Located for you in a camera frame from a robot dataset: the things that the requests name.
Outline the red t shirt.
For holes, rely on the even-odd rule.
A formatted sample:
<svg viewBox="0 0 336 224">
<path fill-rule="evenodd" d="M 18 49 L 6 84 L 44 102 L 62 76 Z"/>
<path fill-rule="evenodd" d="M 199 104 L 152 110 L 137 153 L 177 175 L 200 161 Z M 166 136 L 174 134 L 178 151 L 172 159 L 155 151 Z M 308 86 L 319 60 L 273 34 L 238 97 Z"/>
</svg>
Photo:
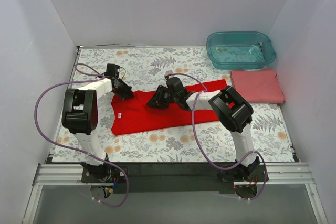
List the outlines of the red t shirt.
<svg viewBox="0 0 336 224">
<path fill-rule="evenodd" d="M 154 96 L 154 91 L 136 91 L 134 97 L 122 100 L 116 95 L 111 106 L 115 120 L 111 131 L 114 135 L 140 133 L 170 127 L 187 126 L 192 124 L 191 111 L 179 108 L 172 103 L 166 109 L 151 108 L 147 102 Z"/>
</svg>

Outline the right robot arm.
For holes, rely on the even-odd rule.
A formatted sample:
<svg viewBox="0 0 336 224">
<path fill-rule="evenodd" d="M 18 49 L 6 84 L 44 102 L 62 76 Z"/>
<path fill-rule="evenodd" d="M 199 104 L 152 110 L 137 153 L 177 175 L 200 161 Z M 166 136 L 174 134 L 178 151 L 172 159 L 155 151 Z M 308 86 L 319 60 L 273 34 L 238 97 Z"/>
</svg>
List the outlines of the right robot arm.
<svg viewBox="0 0 336 224">
<path fill-rule="evenodd" d="M 166 86 L 159 85 L 153 97 L 147 102 L 151 108 L 166 109 L 171 103 L 185 111 L 191 111 L 192 129 L 196 144 L 203 157 L 210 165 L 219 170 L 219 175 L 226 180 L 251 180 L 257 176 L 260 156 L 254 149 L 251 137 L 252 115 L 251 105 L 232 87 L 225 86 L 221 90 L 188 91 L 178 77 L 167 77 Z M 201 147 L 195 128 L 195 112 L 210 110 L 233 138 L 236 159 L 230 167 L 220 167 L 210 160 Z"/>
</svg>

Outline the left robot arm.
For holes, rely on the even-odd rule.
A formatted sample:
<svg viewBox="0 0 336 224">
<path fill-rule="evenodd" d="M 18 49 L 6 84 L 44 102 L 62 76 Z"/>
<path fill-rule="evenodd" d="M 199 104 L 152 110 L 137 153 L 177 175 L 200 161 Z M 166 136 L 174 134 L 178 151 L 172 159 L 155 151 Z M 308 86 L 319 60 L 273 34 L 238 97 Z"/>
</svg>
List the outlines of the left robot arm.
<svg viewBox="0 0 336 224">
<path fill-rule="evenodd" d="M 88 155 L 87 160 L 81 163 L 82 166 L 100 182 L 113 181 L 112 175 L 116 169 L 105 163 L 107 154 L 98 140 L 98 100 L 111 92 L 122 100 L 134 97 L 132 87 L 119 77 L 120 68 L 119 65 L 109 63 L 106 71 L 98 74 L 98 81 L 65 92 L 62 125 L 75 136 L 81 149 Z"/>
</svg>

